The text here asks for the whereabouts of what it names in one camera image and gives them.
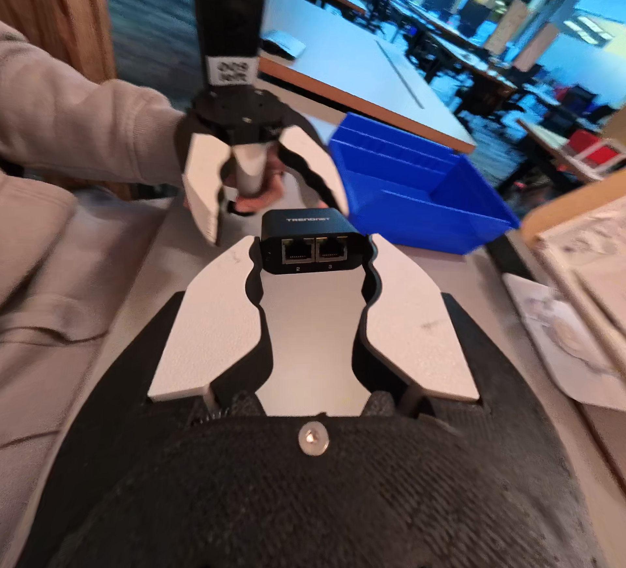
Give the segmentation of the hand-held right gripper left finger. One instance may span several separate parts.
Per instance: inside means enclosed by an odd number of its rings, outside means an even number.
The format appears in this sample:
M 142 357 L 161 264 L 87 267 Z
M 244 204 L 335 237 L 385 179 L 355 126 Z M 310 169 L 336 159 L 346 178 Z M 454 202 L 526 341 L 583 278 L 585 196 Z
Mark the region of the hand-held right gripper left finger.
M 164 402 L 203 398 L 230 408 L 272 373 L 272 343 L 261 306 L 261 241 L 246 236 L 191 281 L 148 389 Z

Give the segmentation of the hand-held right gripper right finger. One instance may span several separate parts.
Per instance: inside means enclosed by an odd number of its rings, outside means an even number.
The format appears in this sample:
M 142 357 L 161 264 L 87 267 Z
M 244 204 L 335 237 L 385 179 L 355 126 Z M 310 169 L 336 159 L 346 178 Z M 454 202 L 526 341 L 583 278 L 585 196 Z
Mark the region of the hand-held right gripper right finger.
M 368 236 L 367 244 L 358 345 L 371 367 L 401 397 L 418 388 L 476 403 L 480 394 L 438 285 L 380 234 Z

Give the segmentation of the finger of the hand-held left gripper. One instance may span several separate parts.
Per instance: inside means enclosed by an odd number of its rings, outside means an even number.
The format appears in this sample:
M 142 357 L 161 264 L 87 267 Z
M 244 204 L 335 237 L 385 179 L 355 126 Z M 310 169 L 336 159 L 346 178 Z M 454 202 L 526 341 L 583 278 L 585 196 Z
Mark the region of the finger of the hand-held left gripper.
M 196 227 L 209 244 L 220 233 L 223 166 L 231 147 L 210 134 L 192 134 L 183 173 L 185 197 Z
M 348 196 L 334 160 L 325 148 L 299 126 L 283 129 L 278 142 L 280 160 L 301 176 L 320 202 L 348 217 Z

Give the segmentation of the black network switch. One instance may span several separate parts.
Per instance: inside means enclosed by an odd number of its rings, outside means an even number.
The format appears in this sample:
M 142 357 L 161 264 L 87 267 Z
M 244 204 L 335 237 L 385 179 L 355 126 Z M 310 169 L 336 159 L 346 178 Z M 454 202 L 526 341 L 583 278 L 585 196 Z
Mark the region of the black network switch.
M 353 270 L 372 256 L 369 239 L 334 208 L 266 212 L 260 249 L 263 270 L 272 275 Z

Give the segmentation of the person's left forearm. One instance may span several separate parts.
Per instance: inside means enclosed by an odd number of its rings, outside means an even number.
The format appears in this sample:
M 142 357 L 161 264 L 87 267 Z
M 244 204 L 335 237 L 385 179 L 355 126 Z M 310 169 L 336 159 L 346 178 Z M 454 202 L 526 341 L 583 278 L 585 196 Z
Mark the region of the person's left forearm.
M 184 113 L 158 91 L 97 84 L 1 23 L 1 159 L 83 180 L 181 188 Z

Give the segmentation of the grey desk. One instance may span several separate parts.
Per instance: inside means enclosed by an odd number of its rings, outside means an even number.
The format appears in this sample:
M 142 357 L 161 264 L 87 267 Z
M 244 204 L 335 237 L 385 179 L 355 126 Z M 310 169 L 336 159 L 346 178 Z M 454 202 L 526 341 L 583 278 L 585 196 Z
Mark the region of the grey desk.
M 166 199 L 167 214 L 137 279 L 106 338 L 92 381 L 100 378 L 150 319 L 176 292 L 184 290 L 219 253 L 201 237 L 182 194 Z M 600 433 L 568 399 L 544 367 L 490 253 L 484 248 L 456 256 L 402 246 L 437 286 L 450 293 L 495 345 L 512 362 L 542 403 L 566 449 L 572 473 L 585 497 L 591 525 L 606 565 L 625 566 L 625 490 L 614 461 L 602 450 L 599 437 L 608 437 L 611 454 L 625 453 L 625 416 L 600 409 Z M 268 317 L 278 375 L 272 376 L 262 395 L 278 394 L 286 384 L 287 359 L 300 355 L 304 367 L 291 369 L 297 378 L 310 378 L 297 412 L 357 412 L 365 403 L 365 390 L 353 378 L 347 392 L 331 384 L 348 379 L 354 330 L 364 301 L 356 270 L 335 274 L 273 277 L 263 274 L 262 306 Z

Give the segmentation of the person's left hand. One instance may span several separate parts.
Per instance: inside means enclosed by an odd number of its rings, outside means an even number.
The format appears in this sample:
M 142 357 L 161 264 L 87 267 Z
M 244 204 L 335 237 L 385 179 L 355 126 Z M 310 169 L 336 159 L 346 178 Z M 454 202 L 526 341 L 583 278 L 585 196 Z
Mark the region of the person's left hand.
M 284 196 L 285 164 L 274 151 L 268 151 L 265 172 L 263 173 L 262 189 L 254 197 L 245 197 L 237 194 L 234 201 L 230 201 L 227 211 L 241 217 L 248 217 L 263 212 L 269 206 L 277 203 Z

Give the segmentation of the white object on table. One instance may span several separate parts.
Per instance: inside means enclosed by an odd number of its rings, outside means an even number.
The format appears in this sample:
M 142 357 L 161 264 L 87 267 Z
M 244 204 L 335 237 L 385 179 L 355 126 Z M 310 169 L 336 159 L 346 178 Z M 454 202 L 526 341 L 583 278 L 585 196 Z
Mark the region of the white object on table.
M 261 47 L 264 52 L 293 62 L 299 59 L 306 50 L 306 45 L 287 32 L 271 30 L 261 36 Z

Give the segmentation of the grey table with orange edge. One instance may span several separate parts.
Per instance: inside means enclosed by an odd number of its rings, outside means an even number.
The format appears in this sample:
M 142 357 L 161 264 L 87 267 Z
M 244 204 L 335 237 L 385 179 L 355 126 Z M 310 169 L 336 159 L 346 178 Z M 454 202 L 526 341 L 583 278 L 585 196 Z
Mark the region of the grey table with orange edge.
M 305 0 L 265 0 L 262 31 L 304 43 L 293 61 L 262 51 L 259 72 L 348 110 L 471 154 L 471 134 L 403 53 Z

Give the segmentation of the blue plastic bin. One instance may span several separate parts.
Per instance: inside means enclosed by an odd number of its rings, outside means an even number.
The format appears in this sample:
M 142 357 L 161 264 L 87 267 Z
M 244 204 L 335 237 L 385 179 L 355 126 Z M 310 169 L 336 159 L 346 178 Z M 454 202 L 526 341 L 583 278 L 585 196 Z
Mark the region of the blue plastic bin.
M 520 220 L 464 154 L 348 113 L 328 150 L 362 234 L 466 255 L 520 227 Z

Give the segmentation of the person's grey sweatshirt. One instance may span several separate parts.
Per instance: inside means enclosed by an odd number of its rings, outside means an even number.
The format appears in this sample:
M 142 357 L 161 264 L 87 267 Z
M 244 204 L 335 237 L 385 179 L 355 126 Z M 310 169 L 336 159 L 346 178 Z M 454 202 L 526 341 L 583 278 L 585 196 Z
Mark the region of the person's grey sweatshirt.
M 1 173 L 1 566 L 13 567 L 168 201 Z

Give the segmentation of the wooden board with instruction sheet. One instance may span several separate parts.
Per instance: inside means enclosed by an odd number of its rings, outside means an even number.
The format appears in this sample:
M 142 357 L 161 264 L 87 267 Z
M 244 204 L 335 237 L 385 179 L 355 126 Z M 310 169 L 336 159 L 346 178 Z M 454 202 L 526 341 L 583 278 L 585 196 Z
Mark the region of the wooden board with instruction sheet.
M 625 376 L 625 170 L 535 208 L 519 235 Z

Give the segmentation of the red plastic bin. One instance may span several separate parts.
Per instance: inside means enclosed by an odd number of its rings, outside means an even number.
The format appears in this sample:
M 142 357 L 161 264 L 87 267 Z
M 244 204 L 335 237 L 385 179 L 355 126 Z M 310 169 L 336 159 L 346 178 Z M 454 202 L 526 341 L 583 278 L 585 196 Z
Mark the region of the red plastic bin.
M 592 167 L 606 165 L 621 157 L 617 150 L 604 143 L 604 139 L 585 129 L 575 131 L 569 137 L 567 145 L 573 158 Z

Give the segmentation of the wooden post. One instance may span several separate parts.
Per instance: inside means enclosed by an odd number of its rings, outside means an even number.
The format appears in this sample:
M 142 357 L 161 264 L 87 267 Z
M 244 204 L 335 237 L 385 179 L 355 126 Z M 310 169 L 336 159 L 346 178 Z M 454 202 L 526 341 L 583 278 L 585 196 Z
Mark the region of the wooden post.
M 1 0 L 1 20 L 93 82 L 118 76 L 107 0 Z

